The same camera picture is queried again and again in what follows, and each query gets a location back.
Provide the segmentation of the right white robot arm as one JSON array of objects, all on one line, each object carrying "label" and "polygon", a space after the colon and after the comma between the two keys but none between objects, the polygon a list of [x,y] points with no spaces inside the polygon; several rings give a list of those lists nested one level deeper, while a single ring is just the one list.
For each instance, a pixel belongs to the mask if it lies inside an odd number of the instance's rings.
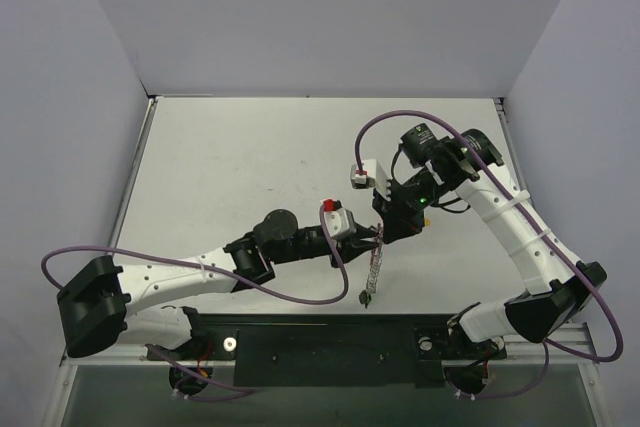
[{"label": "right white robot arm", "polygon": [[401,137],[399,151],[417,172],[403,183],[390,178],[374,190],[372,206],[383,221],[384,243],[419,234],[425,209],[453,193],[493,233],[525,286],[517,297],[478,303],[452,318],[446,341],[453,353],[468,356],[482,342],[511,334],[540,343],[589,302],[591,294],[577,271],[595,287],[604,283],[599,263],[584,263],[574,253],[558,255],[558,241],[546,244],[551,230],[483,132],[469,129],[460,139],[438,139],[419,124]]}]

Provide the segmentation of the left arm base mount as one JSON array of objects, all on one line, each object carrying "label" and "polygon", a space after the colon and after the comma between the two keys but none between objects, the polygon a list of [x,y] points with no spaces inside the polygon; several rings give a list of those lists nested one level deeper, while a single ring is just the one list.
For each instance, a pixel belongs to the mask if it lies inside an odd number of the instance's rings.
[{"label": "left arm base mount", "polygon": [[[197,336],[176,350],[170,350],[157,343],[146,343],[144,347],[149,359],[154,358],[169,365],[168,382],[173,397],[194,402],[226,402],[242,396],[235,387],[217,380],[215,369],[206,366],[214,353],[214,344],[210,336]],[[202,396],[208,387],[219,389],[224,395]]]}]

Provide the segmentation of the black key tag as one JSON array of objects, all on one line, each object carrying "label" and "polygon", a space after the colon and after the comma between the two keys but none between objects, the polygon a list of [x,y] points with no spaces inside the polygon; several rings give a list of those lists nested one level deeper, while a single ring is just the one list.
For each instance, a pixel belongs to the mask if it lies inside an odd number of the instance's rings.
[{"label": "black key tag", "polygon": [[365,308],[367,308],[371,304],[371,301],[372,301],[372,295],[368,291],[363,290],[359,294],[359,302]]}]

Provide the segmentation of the red handled metal key organizer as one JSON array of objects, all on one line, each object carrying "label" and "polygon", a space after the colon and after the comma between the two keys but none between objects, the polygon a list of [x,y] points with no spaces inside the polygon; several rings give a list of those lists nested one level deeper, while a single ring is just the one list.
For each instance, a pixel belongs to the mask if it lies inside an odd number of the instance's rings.
[{"label": "red handled metal key organizer", "polygon": [[376,227],[376,236],[374,238],[376,247],[373,249],[369,262],[369,273],[367,275],[365,288],[363,293],[365,297],[370,299],[377,292],[378,279],[382,267],[383,258],[383,233],[384,229],[381,223]]}]

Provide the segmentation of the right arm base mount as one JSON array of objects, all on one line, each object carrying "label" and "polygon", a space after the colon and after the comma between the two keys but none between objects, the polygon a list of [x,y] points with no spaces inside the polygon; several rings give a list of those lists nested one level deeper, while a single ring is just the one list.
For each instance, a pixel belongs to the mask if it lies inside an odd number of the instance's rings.
[{"label": "right arm base mount", "polygon": [[504,339],[472,342],[456,321],[420,326],[414,331],[416,385],[450,386],[477,396],[489,384],[489,363],[506,358]]}]

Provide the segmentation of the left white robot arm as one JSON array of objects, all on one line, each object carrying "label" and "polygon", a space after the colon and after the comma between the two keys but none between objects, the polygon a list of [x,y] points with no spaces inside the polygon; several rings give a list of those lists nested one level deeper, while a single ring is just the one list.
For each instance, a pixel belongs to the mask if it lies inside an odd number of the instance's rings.
[{"label": "left white robot arm", "polygon": [[181,260],[145,254],[141,265],[117,264],[115,252],[102,248],[56,297],[67,356],[88,357],[123,340],[195,358],[206,335],[187,311],[188,298],[265,292],[276,264],[328,256],[343,270],[379,245],[377,228],[356,223],[344,207],[321,210],[319,218],[301,228],[292,212],[274,210],[243,237]]}]

